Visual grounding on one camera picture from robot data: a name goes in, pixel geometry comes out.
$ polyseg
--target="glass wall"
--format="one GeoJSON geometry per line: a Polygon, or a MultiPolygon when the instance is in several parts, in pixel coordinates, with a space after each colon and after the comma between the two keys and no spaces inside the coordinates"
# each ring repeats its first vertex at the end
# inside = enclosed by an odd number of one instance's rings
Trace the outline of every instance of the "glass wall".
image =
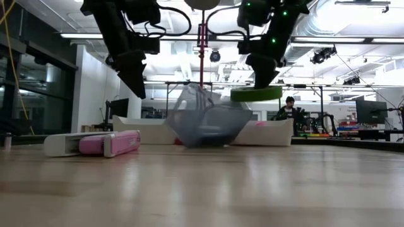
{"type": "Polygon", "coordinates": [[[31,134],[29,126],[35,135],[69,133],[74,71],[61,69],[29,54],[21,55],[15,65],[20,95],[9,57],[0,59],[0,79],[4,78],[0,84],[2,117],[19,124],[23,134],[31,134]]]}
{"type": "Polygon", "coordinates": [[[71,91],[66,84],[71,84],[72,76],[45,60],[23,55],[21,57],[20,84],[57,96],[68,96],[71,91]]]}
{"type": "MultiPolygon", "coordinates": [[[[70,131],[68,121],[65,120],[69,109],[67,101],[22,89],[20,94],[35,134],[70,131]]],[[[26,119],[21,101],[16,104],[14,118],[26,119]]]]}

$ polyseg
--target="yellow cable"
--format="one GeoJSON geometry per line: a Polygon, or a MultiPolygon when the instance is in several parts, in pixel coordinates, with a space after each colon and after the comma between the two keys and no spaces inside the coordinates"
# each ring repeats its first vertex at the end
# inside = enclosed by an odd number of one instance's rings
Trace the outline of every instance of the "yellow cable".
{"type": "Polygon", "coordinates": [[[13,0],[13,2],[11,3],[10,8],[8,8],[7,12],[4,12],[3,10],[3,17],[0,19],[0,25],[3,23],[3,21],[6,19],[6,17],[8,16],[8,14],[11,12],[11,10],[13,9],[15,4],[15,0],[13,0]]]}
{"type": "MultiPolygon", "coordinates": [[[[20,97],[21,106],[23,107],[24,114],[25,114],[25,118],[26,118],[27,120],[30,120],[30,118],[28,117],[28,114],[27,114],[27,110],[25,109],[23,97],[21,96],[21,93],[20,93],[20,85],[18,84],[18,77],[17,77],[17,72],[15,71],[15,65],[14,65],[14,59],[13,59],[13,51],[12,51],[12,49],[11,49],[11,42],[10,42],[10,37],[9,37],[9,33],[8,33],[7,15],[8,15],[8,13],[11,11],[11,8],[14,6],[15,1],[13,1],[13,3],[11,3],[11,6],[10,6],[10,8],[7,10],[7,13],[6,13],[6,7],[4,6],[4,0],[2,0],[2,2],[3,2],[3,14],[4,14],[4,16],[3,16],[3,18],[1,18],[0,24],[1,24],[1,23],[3,22],[3,20],[4,20],[4,22],[5,22],[4,25],[6,25],[6,36],[7,36],[8,50],[9,50],[9,53],[10,53],[11,67],[13,68],[13,74],[14,74],[14,78],[15,78],[15,85],[16,85],[16,87],[17,87],[17,94],[18,94],[18,96],[20,97]]],[[[31,129],[32,135],[34,136],[35,133],[33,132],[32,126],[30,126],[30,129],[31,129]]]]}

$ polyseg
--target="computer monitor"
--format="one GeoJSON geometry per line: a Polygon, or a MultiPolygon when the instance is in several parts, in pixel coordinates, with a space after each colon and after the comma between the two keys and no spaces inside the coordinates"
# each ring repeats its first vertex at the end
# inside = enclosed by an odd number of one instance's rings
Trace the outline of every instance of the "computer monitor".
{"type": "Polygon", "coordinates": [[[128,98],[110,102],[109,103],[109,107],[110,107],[109,119],[112,119],[113,115],[116,115],[119,117],[128,117],[128,105],[129,105],[128,98]]]}
{"type": "Polygon", "coordinates": [[[386,117],[388,117],[386,110],[387,104],[385,102],[373,102],[356,100],[356,112],[358,124],[385,124],[386,117]]]}

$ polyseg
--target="small bottle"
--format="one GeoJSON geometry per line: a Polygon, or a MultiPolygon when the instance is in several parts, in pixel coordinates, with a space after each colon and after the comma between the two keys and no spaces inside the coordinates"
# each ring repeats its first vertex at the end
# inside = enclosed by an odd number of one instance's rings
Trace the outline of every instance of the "small bottle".
{"type": "Polygon", "coordinates": [[[6,137],[4,138],[4,151],[5,152],[10,152],[11,151],[11,139],[13,136],[11,133],[6,133],[6,137]]]}

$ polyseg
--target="red pole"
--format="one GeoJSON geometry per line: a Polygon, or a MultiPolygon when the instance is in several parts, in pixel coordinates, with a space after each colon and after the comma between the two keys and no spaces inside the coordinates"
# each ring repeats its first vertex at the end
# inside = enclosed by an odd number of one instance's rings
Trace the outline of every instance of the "red pole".
{"type": "Polygon", "coordinates": [[[201,24],[201,47],[199,50],[199,57],[201,58],[201,69],[199,75],[199,85],[203,87],[203,59],[205,57],[205,11],[202,10],[202,24],[201,24]]]}

